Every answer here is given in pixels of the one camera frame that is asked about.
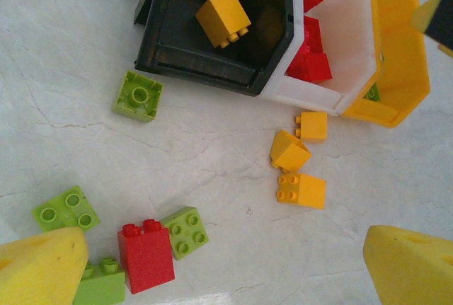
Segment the white translucent bin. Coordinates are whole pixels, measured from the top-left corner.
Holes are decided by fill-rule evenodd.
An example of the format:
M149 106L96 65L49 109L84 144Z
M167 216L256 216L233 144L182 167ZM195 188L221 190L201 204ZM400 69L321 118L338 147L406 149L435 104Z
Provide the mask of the white translucent bin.
M321 24L333 76L321 85L285 75L304 41L303 0L293 0L293 4L294 39L260 97L340 115L377 70L371 0L324 0L308 12Z

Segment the lime green brick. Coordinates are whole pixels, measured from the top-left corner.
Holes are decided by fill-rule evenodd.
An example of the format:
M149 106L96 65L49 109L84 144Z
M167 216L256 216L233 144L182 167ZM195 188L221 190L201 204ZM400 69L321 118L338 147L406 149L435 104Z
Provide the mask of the lime green brick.
M88 261L73 305L111 305L126 299L125 271L114 258L102 259L100 265Z
M184 207L161 220L170 232L170 242L176 260L191 254L205 245L209 238L195 207Z
M63 227L88 231L101 222L79 186L35 208L32 215L44 232Z
M373 87L368 91L367 95L364 96L367 100L371 100L374 102L380 102L381 96L379 94L379 89L377 88L377 84L374 84Z
M163 84L128 71L113 111L142 122L150 122L156 117L163 89Z

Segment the green brick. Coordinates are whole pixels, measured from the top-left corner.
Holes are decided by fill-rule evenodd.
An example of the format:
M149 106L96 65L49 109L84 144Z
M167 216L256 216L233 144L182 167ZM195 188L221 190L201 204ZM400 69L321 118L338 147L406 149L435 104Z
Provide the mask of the green brick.
M164 86L128 71L113 106L115 113L142 122L154 120Z
M125 271L114 258L104 258L100 265L88 261L73 305L111 305L126 299Z
M374 102L380 102L381 96L379 95L379 89L377 88L377 84L374 84L373 87L368 91L367 95L364 96L367 100L371 100Z
M209 238L195 207L184 207L161 220L170 232L170 242L176 260L191 254L205 245Z
M44 232L63 227L88 231L101 222L79 186L40 205L32 214Z

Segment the white floor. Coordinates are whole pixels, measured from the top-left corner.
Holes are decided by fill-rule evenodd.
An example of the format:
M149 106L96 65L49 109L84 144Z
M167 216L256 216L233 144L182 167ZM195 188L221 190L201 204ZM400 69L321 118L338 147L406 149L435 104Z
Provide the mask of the white floor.
M276 131L298 109L165 84L150 124L111 112L133 67L138 0L0 0L0 241L40 233L30 210L80 185L101 218L94 263L123 224L198 207L210 243L127 304L378 304L362 258L372 224L453 238L453 60L427 41L432 93L397 129L330 119L305 173L324 211L275 201Z

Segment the yellow plastic bin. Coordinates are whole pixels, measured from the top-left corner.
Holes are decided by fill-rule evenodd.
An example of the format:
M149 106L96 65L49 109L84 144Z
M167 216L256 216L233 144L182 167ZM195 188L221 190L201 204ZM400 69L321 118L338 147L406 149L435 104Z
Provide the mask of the yellow plastic bin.
M372 0L377 72L343 116L398 126L430 93L423 35L410 25L419 0ZM363 98L377 84L381 101Z

